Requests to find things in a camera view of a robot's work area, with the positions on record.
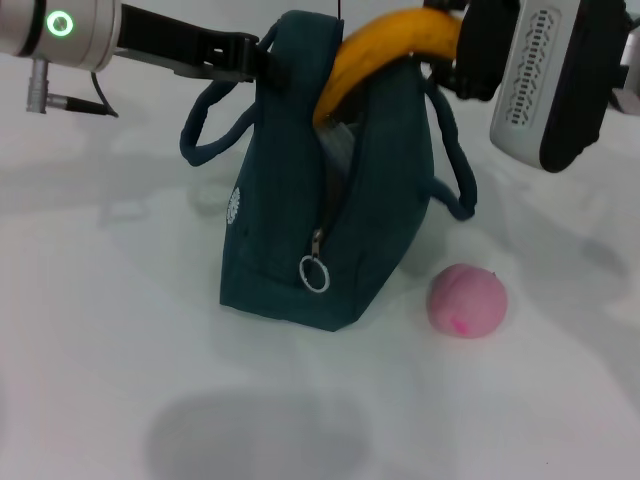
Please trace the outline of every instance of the metal ring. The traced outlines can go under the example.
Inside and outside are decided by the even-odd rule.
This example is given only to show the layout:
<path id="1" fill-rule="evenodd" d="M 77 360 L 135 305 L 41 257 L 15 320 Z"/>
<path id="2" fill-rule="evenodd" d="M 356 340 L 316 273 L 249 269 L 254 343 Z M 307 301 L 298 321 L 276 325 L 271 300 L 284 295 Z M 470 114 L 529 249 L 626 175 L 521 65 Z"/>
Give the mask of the metal ring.
<path id="1" fill-rule="evenodd" d="M 309 280 L 307 279 L 307 276 L 304 274 L 304 267 L 305 267 L 305 264 L 307 262 L 315 263 L 322 270 L 322 273 L 324 275 L 324 285 L 322 286 L 322 288 L 314 288 L 309 283 Z M 307 287 L 310 291 L 312 291 L 313 293 L 320 294 L 320 293 L 324 293 L 327 290 L 329 290 L 329 286 L 331 285 L 331 278 L 329 277 L 329 269 L 326 267 L 326 265 L 324 263 L 322 263 L 320 261 L 320 259 L 318 259 L 316 257 L 312 257 L 311 255 L 307 255 L 302 260 L 300 260 L 300 267 L 299 268 L 300 268 L 300 278 L 304 282 L 305 287 Z"/>

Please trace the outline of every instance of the white logo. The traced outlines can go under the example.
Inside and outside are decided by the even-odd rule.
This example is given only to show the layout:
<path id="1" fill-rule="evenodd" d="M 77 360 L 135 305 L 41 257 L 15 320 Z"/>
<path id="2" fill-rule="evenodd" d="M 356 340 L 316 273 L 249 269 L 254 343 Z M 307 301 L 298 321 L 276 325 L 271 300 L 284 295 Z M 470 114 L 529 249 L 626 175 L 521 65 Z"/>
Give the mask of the white logo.
<path id="1" fill-rule="evenodd" d="M 236 188 L 231 194 L 229 200 L 229 208 L 227 208 L 227 225 L 231 225 L 236 221 L 238 211 L 240 210 L 240 189 Z"/>

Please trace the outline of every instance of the vent grille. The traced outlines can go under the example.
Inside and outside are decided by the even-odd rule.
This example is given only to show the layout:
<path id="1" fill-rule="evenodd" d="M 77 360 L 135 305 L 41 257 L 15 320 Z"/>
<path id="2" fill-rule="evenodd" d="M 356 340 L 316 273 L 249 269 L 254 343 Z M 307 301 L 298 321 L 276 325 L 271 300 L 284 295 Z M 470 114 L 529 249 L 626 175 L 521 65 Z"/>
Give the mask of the vent grille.
<path id="1" fill-rule="evenodd" d="M 513 126 L 531 125 L 559 20 L 559 12 L 549 8 L 531 17 L 507 108 L 507 122 Z"/>

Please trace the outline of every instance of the bag handle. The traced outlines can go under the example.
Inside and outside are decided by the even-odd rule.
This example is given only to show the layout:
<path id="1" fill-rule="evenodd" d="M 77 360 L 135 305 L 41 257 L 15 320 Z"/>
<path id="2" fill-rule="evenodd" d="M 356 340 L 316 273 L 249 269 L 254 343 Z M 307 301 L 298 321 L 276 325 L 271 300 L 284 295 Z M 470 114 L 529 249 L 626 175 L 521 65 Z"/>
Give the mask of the bag handle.
<path id="1" fill-rule="evenodd" d="M 271 27 L 267 35 L 258 44 L 258 48 L 266 51 L 271 47 L 276 37 L 277 27 L 277 23 Z M 235 145 L 238 140 L 240 140 L 240 137 L 244 135 L 244 132 L 255 123 L 258 110 L 254 103 L 219 140 L 208 145 L 197 146 L 200 135 L 202 134 L 204 122 L 207 120 L 209 107 L 229 95 L 237 85 L 237 82 L 213 81 L 211 85 L 198 96 L 180 135 L 180 153 L 182 153 L 182 156 L 187 159 L 191 166 L 199 167 L 221 153 L 226 152 Z"/>
<path id="2" fill-rule="evenodd" d="M 478 203 L 478 187 L 467 156 L 458 141 L 458 126 L 456 125 L 453 110 L 451 110 L 451 105 L 449 105 L 447 98 L 431 78 L 423 79 L 423 86 L 425 93 L 436 110 L 444 148 L 447 151 L 447 156 L 460 188 L 460 198 L 458 199 L 446 184 L 437 178 L 433 178 L 431 195 L 443 203 L 456 220 L 468 220 L 475 215 L 475 208 Z"/>

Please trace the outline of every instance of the teal bag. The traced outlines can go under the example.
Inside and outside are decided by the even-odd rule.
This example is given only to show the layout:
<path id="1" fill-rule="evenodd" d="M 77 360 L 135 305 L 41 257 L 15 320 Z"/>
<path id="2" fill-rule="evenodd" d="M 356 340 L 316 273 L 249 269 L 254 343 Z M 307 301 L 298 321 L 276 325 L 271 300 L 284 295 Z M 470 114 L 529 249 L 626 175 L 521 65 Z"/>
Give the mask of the teal bag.
<path id="1" fill-rule="evenodd" d="M 256 102 L 217 142 L 196 146 L 208 108 L 236 86 L 198 98 L 180 147 L 194 166 L 254 132 L 227 212 L 220 303 L 336 331 L 362 316 L 398 266 L 435 198 L 458 220 L 474 215 L 473 172 L 453 112 L 412 57 L 362 88 L 346 182 L 331 171 L 312 116 L 342 42 L 342 21 L 289 12 L 261 42 L 288 71 L 284 89 L 257 81 Z M 434 177 L 424 95 L 433 103 L 458 180 L 458 199 Z"/>

